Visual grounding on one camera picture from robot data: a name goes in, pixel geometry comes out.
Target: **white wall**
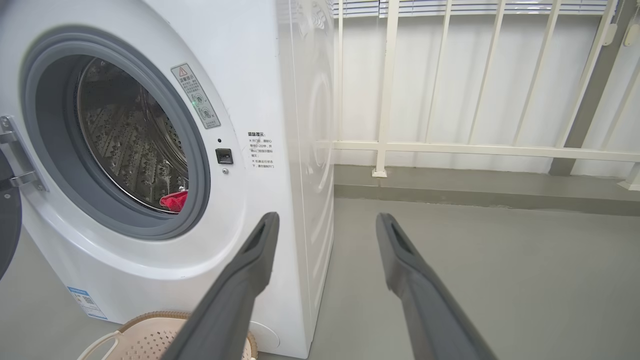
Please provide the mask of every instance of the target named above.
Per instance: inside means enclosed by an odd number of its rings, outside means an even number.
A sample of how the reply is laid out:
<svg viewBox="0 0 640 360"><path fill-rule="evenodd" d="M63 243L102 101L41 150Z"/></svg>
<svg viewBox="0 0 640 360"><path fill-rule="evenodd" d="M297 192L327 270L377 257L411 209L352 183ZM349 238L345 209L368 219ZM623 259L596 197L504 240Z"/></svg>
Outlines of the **white wall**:
<svg viewBox="0 0 640 360"><path fill-rule="evenodd" d="M396 67L390 116L389 141L423 142L431 104L442 17L400 18L397 34ZM451 17L440 89L429 142L465 143L476 101L489 43L493 15ZM561 15L540 73L530 112L519 145L555 146L556 139L571 115L578 82L600 18ZM474 143L510 144L540 50L546 15L505 15L486 93L479 110ZM378 137L382 68L386 20L356 18L344 20L343 133L341 140L372 140ZM636 64L640 44L621 52L613 78L628 79ZM607 85L596 115L598 126L587 144L599 145L627 81ZM640 94L634 95L640 104ZM640 151L630 128L640 106L630 109L621 120L611 149ZM338 151L337 163L373 165L374 151ZM626 176L629 164L579 161L574 174ZM547 172L548 158L467 154L426 154L388 152L387 165L409 167L471 168L523 172Z"/></svg>

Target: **gray pillar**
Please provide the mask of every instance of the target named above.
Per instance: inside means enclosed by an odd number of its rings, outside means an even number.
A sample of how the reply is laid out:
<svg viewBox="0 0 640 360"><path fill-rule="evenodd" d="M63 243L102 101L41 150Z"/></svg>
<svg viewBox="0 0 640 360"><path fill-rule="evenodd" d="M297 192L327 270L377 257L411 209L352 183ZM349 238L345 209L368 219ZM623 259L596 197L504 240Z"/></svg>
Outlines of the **gray pillar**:
<svg viewBox="0 0 640 360"><path fill-rule="evenodd" d="M618 30L613 38L613 42L607 46L603 46L602 50L600 50L591 79L589 79L587 89L584 92L584 97L578 108L578 113L575 115L575 121L571 126L564 147L580 148L584 143L584 139L587 137L589 127L591 127L591 121L593 121L593 115L598 109L602 93L604 93L604 87L607 85L611 69L613 69L613 64L618 56L618 50L620 50L620 46L622 46L622 40L625 32L627 32L627 26L636 11L635 1L625 1L624 4L624 8L616 10L614 19L618 17L618 12L621 12L618 21ZM571 175L574 164L575 159L554 159L549 169L549 175Z"/></svg>

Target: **baseboard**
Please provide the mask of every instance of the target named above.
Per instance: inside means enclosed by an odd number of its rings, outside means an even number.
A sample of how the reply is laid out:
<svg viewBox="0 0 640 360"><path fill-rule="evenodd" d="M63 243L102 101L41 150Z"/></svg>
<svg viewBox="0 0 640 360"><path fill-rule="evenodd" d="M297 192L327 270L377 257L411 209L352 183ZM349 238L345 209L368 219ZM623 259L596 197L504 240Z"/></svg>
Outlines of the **baseboard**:
<svg viewBox="0 0 640 360"><path fill-rule="evenodd" d="M640 192L619 179L409 167L376 178L371 169L336 165L335 197L640 217Z"/></svg>

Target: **basket handle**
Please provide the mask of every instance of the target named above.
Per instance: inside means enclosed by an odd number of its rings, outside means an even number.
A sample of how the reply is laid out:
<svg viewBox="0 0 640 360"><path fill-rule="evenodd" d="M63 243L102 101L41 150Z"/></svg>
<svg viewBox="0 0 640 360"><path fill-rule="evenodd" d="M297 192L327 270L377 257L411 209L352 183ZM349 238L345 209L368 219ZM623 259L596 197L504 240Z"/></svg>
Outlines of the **basket handle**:
<svg viewBox="0 0 640 360"><path fill-rule="evenodd" d="M120 335L122 335L122 333L116 330L114 332L110 332L109 334L106 334L105 336L99 338L98 340L94 341L91 345L89 345L89 347L86 348L82 354L80 354L80 357L78 357L78 360L86 360L86 358L89 357L89 355L91 355L95 351L95 349L99 348L102 344L104 344L105 342L111 339L116 339L111 349L109 349L109 351L107 351L107 354L105 354L105 356L102 358L102 360L105 360L113 351L113 349L115 349L116 346L118 346L118 338L120 337Z"/></svg>

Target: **sticker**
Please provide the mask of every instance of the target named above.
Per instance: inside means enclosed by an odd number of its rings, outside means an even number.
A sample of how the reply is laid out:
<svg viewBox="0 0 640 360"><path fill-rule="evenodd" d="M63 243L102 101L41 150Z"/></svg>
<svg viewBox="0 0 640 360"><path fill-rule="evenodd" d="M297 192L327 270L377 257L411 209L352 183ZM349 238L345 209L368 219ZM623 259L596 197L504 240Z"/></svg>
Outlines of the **sticker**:
<svg viewBox="0 0 640 360"><path fill-rule="evenodd" d="M88 292L76 288L70 288L69 286L67 286L67 289L71 291L71 295L76 298L76 301L80 304L82 310L84 310L87 315L92 318L108 320L98 305L96 305L93 299L91 299Z"/></svg>
<svg viewBox="0 0 640 360"><path fill-rule="evenodd" d="M207 94L202 90L202 86L200 86L198 78L196 78L193 71L191 71L189 64L184 63L182 65L178 65L172 68L171 72L191 100L191 105L193 105L194 109L198 113L204 128L210 129L212 127L220 126L220 120L218 120L216 112L213 111L213 106L211 105Z"/></svg>
<svg viewBox="0 0 640 360"><path fill-rule="evenodd" d="M275 168L273 161L273 141L270 137L261 131L250 131L249 135L249 151L248 163L251 168L269 169Z"/></svg>

